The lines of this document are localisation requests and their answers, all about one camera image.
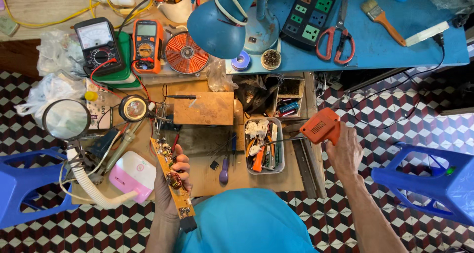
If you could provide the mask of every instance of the yellow bottle cap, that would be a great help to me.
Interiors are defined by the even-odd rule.
[[[96,101],[99,98],[99,95],[96,92],[87,91],[84,94],[84,98],[89,101]]]

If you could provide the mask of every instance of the red scissors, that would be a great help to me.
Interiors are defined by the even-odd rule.
[[[344,27],[344,20],[346,19],[346,12],[347,12],[347,0],[342,0],[341,8],[339,9],[339,14],[337,16],[337,23],[336,26],[332,26],[327,28],[317,39],[316,42],[316,55],[323,60],[330,60],[332,55],[332,45],[334,41],[334,32],[336,29],[342,31],[341,39],[339,40],[339,45],[337,46],[336,56],[334,57],[334,62],[337,64],[346,64],[347,62],[351,61],[354,56],[354,52],[356,51],[356,44],[354,43],[354,39],[352,35],[347,31],[346,27]],[[328,45],[326,47],[326,55],[323,56],[321,52],[319,52],[319,40],[325,35],[328,35]],[[351,44],[351,55],[346,60],[340,60],[342,51],[344,50],[344,43],[346,40],[349,40]]]

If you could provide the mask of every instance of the human hand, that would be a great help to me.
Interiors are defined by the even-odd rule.
[[[357,141],[356,129],[346,126],[341,122],[341,133],[337,145],[331,141],[326,144],[328,159],[337,175],[342,181],[346,177],[357,175],[357,168],[362,160],[362,146]]]
[[[184,188],[191,194],[193,184],[189,182],[189,158],[183,154],[180,145],[176,145],[176,163],[171,165],[171,173],[177,173],[181,178]],[[157,165],[157,177],[155,179],[155,210],[161,210],[163,213],[170,217],[177,217],[178,212],[176,211],[175,202],[171,196],[171,192],[168,187],[168,182],[163,176],[163,170],[161,165]]]

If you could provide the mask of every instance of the person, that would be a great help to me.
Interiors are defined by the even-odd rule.
[[[189,158],[176,145],[180,177],[188,192]],[[326,152],[346,191],[361,252],[406,252],[399,237],[367,192],[357,172],[362,147],[354,128],[341,123],[339,140],[327,143]],[[157,165],[157,174],[162,174]],[[273,191],[235,189],[215,195],[194,209],[198,228],[184,233],[163,176],[155,181],[155,216],[146,253],[155,252],[315,252],[305,224]]]

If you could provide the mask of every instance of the analog multimeter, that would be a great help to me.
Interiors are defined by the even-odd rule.
[[[157,20],[135,20],[133,23],[133,69],[141,74],[161,70],[163,27]]]
[[[75,24],[74,30],[86,61],[84,66],[86,74],[91,75],[98,66],[112,58],[117,61],[104,64],[95,71],[94,75],[112,74],[125,68],[126,64],[113,35],[114,27],[106,18],[84,20]]]

